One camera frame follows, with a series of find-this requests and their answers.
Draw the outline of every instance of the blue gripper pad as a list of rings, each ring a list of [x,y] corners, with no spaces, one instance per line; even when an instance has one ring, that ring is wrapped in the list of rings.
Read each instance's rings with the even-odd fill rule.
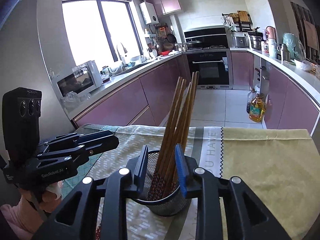
[[[184,152],[180,144],[175,147],[175,154],[177,173],[179,178],[180,190],[182,195],[186,197],[187,195],[187,178],[189,177],[189,168],[184,156]]]

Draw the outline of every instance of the camera lens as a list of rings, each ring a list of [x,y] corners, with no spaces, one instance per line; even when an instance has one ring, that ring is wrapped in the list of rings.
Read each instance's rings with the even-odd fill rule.
[[[37,109],[37,112],[40,112],[40,101],[39,100],[37,101],[36,109]]]
[[[25,103],[25,101],[22,101],[20,104],[20,114],[21,116],[24,116],[26,114],[26,110],[27,110],[27,105]]]
[[[33,115],[33,113],[35,112],[35,102],[33,99],[30,100],[28,109],[29,109],[29,114]]]

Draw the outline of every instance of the red bowl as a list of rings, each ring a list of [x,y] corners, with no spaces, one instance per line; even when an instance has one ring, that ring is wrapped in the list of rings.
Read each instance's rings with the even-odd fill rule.
[[[167,50],[167,51],[164,51],[164,52],[160,52],[160,55],[162,55],[162,56],[167,56],[170,52],[171,52],[171,50]]]

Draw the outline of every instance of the chopsticks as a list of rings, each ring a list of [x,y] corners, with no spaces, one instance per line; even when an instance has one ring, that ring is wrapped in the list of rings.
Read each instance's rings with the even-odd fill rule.
[[[174,149],[177,143],[181,144],[183,150],[186,148],[198,75],[199,72],[194,72],[192,74],[192,80],[188,85],[188,92],[181,113],[180,109],[186,80],[181,77],[178,79],[156,163],[154,177],[148,193],[149,201],[162,199],[175,190],[178,176],[176,172]]]

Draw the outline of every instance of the tiled floor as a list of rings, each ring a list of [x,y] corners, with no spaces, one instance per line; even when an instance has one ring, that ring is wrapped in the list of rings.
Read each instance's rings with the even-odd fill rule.
[[[263,129],[249,119],[246,90],[197,90],[190,126]]]

